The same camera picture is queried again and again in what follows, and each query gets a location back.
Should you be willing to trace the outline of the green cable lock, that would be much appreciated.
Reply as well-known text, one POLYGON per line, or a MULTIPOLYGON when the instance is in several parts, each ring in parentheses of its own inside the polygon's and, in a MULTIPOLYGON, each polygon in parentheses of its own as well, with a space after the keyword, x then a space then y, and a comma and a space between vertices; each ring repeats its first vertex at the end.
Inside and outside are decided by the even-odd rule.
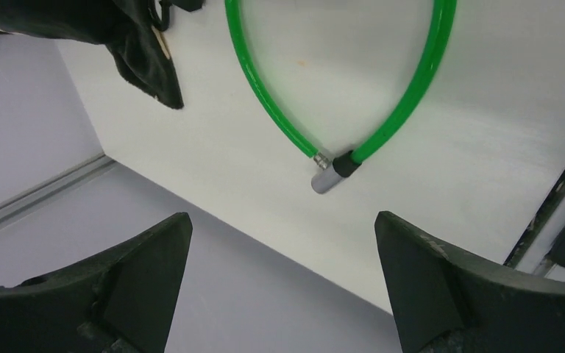
POLYGON ((456 0, 435 0, 427 39, 410 83, 390 115, 359 147, 330 159, 319 151, 285 115, 257 72, 248 47, 242 19, 242 2, 225 1, 230 39, 238 63, 252 92, 279 130, 320 168, 311 180, 313 191, 323 195, 352 176, 404 126, 430 88, 447 50, 458 6, 456 0))

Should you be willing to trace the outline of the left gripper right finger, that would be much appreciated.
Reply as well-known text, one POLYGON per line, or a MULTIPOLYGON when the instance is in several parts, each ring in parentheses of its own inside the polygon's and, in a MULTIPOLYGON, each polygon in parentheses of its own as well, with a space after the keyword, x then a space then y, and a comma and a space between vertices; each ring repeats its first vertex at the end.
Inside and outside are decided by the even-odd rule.
POLYGON ((565 282, 494 263, 389 211, 374 230, 404 352, 565 352, 565 282))

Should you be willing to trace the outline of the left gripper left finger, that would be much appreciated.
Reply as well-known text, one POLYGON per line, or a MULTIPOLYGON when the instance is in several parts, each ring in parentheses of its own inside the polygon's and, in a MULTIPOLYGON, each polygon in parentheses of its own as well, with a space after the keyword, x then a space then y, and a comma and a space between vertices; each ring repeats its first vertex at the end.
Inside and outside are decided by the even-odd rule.
POLYGON ((163 352, 192 236, 186 213, 15 287, 0 287, 0 352, 163 352))

